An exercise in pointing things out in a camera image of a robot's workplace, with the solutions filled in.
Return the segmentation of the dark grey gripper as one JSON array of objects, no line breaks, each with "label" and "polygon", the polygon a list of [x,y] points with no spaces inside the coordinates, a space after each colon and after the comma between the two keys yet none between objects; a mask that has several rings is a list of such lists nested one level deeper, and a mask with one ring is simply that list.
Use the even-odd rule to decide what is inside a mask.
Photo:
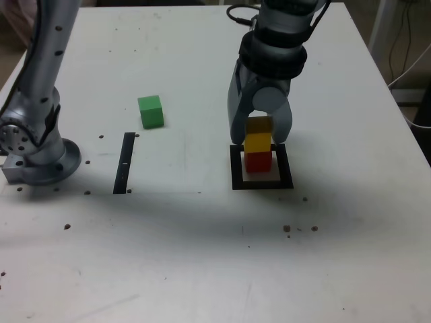
[{"label": "dark grey gripper", "polygon": [[258,75],[239,59],[236,61],[227,99],[233,144],[240,145],[244,141],[246,120],[254,109],[266,112],[271,118],[273,142],[280,144],[286,141],[292,128],[292,111],[288,102],[290,84],[290,80]]}]

